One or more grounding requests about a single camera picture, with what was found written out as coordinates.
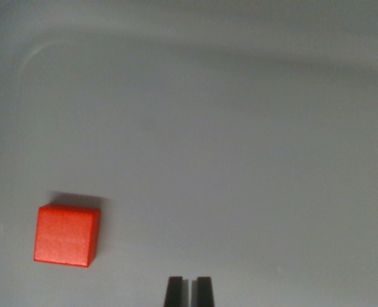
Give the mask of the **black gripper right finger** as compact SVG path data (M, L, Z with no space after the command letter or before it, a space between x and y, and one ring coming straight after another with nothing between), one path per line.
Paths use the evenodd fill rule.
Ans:
M212 278L202 276L197 278L197 307L214 307L214 292L212 288Z

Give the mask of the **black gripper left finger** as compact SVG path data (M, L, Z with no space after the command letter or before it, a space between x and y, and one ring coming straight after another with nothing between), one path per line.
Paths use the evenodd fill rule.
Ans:
M183 277L170 276L166 288L164 307L182 307Z

